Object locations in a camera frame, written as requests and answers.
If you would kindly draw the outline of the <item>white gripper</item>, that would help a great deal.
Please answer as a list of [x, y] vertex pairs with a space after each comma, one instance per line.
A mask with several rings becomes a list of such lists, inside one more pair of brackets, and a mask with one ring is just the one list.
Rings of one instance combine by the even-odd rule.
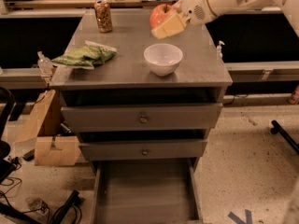
[[187, 26], [186, 21], [192, 25], [201, 25], [217, 18], [208, 0], [178, 0], [173, 8], [177, 12], [165, 22], [164, 26], [151, 29], [156, 38], [163, 39], [183, 32]]

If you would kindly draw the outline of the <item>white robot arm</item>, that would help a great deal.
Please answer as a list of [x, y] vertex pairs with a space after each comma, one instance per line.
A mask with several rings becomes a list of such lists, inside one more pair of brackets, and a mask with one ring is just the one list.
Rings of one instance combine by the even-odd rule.
[[155, 7], [149, 18], [152, 34], [163, 39], [183, 32], [190, 24], [207, 24], [218, 17], [276, 6], [299, 35], [299, 0], [178, 0]]

